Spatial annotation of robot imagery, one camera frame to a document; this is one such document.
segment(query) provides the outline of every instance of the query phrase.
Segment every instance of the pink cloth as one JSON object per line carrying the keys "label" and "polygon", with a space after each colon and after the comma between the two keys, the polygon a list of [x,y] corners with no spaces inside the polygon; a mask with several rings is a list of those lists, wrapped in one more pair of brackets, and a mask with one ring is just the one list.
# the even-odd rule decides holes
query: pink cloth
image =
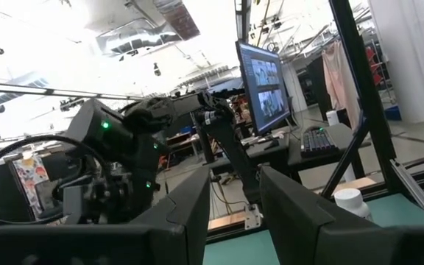
{"label": "pink cloth", "polygon": [[322,53],[327,92],[333,109],[345,108],[353,130],[359,124],[358,94],[341,42],[336,41]]}

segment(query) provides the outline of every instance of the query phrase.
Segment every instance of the monitor screen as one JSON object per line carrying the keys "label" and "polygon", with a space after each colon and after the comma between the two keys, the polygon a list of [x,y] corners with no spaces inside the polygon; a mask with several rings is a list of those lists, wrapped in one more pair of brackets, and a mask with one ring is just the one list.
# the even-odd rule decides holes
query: monitor screen
{"label": "monitor screen", "polygon": [[253,128],[261,135],[290,114],[279,55],[238,41],[236,48]]}

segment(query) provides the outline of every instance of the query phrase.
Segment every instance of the gray floor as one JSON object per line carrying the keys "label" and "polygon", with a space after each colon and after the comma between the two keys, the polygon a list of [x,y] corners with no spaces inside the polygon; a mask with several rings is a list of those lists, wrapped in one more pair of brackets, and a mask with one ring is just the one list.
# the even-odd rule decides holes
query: gray floor
{"label": "gray floor", "polygon": [[[322,122],[322,117],[319,114],[317,107],[310,108],[302,113],[296,113],[295,118],[299,123],[303,124],[304,129],[311,125],[325,125],[325,123]],[[400,162],[404,163],[424,158],[424,123],[404,124],[403,122],[390,121],[389,125],[393,134],[392,141],[397,152],[397,158]],[[378,173],[380,166],[378,165],[373,147],[369,146],[360,149],[359,154],[361,156],[365,172],[375,181],[383,181],[384,179],[382,178],[382,175]],[[178,166],[173,167],[171,171],[160,173],[158,175],[158,179],[159,183],[162,185],[162,189],[156,193],[155,201],[164,197],[166,193],[164,188],[165,181],[168,183],[169,190],[172,190],[184,179],[189,177],[199,166],[200,163],[197,163],[197,159],[190,157]],[[331,164],[300,172],[303,185],[309,189],[324,186],[335,167],[336,164]],[[424,169],[424,165],[413,170],[417,171],[422,169]],[[216,193],[220,196],[220,199],[223,200],[218,187],[216,185],[214,185],[214,187]],[[233,181],[231,184],[224,186],[223,189],[225,198],[228,202],[245,201],[243,192],[241,191],[241,183],[239,181]],[[225,204],[221,202],[220,199],[218,199],[217,196],[213,194],[213,190],[211,190],[211,219],[227,215]],[[244,204],[236,203],[230,205],[230,207],[231,211],[240,211],[244,207]]]}

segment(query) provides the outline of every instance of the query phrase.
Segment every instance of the metal pole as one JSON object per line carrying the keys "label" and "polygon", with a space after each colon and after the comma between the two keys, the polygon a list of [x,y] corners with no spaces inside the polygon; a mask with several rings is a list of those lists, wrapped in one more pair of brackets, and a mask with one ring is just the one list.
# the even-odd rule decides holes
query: metal pole
{"label": "metal pole", "polygon": [[375,89],[372,72],[367,60],[364,44],[358,33],[353,11],[348,0],[329,0],[351,73],[358,88],[359,98],[374,143],[381,171],[390,193],[401,191],[403,184],[395,175],[391,159],[397,157],[385,119],[381,98]]}

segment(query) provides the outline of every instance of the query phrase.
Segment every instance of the wooden surface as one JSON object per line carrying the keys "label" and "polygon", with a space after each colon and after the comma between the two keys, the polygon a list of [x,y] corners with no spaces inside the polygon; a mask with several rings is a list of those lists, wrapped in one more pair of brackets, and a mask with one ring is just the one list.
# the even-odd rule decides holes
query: wooden surface
{"label": "wooden surface", "polygon": [[[354,180],[354,181],[352,181],[350,183],[339,184],[335,188],[335,191],[333,193],[335,193],[335,192],[337,192],[337,191],[339,191],[339,190],[341,190],[343,188],[357,188],[357,189],[360,189],[360,188],[363,188],[363,187],[366,187],[366,186],[371,186],[373,184],[376,184],[376,182],[374,180],[371,180],[368,177],[363,177],[361,179]],[[322,191],[322,188],[321,189],[318,189],[318,190],[315,190],[314,192],[318,194],[321,191]],[[234,224],[239,223],[239,222],[244,222],[244,219],[245,219],[244,211],[238,212],[238,213],[234,213],[234,214],[229,215],[229,216],[225,216],[225,217],[221,217],[221,218],[218,218],[218,219],[210,220],[209,221],[209,227],[208,227],[208,229],[209,230],[214,230],[214,229],[217,229],[217,228],[226,227],[228,225],[234,225]]]}

